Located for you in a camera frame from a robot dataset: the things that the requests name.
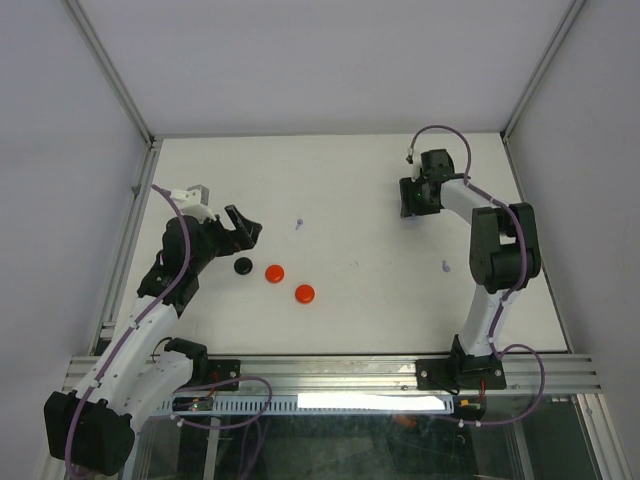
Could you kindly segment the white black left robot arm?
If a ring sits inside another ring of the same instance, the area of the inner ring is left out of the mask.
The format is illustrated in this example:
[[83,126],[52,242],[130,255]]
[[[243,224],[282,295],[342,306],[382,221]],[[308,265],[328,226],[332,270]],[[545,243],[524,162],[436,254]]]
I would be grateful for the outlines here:
[[166,224],[162,247],[143,277],[128,325],[112,339],[71,392],[52,393],[44,405],[49,453],[79,470],[105,476],[126,464],[136,436],[170,393],[198,388],[209,377],[207,348],[173,339],[153,367],[146,365],[199,289],[199,274],[219,257],[250,250],[262,226],[228,205],[234,227],[206,207]]

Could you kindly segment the black earbud charging case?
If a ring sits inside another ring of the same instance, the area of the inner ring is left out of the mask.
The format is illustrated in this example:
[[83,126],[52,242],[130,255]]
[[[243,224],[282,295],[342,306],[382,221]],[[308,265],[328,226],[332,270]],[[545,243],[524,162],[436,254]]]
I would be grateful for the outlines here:
[[233,268],[238,275],[248,275],[253,270],[253,262],[248,257],[240,257],[234,262]]

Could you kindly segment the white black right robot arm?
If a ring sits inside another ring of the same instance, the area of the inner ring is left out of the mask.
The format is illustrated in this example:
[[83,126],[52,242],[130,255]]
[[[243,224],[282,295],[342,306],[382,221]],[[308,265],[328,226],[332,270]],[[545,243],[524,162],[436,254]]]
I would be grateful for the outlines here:
[[506,204],[472,184],[455,171],[444,149],[423,152],[399,188],[403,218],[449,210],[470,226],[469,269],[476,290],[447,363],[450,381],[469,387],[499,360],[500,322],[518,292],[540,273],[534,209],[528,203]]

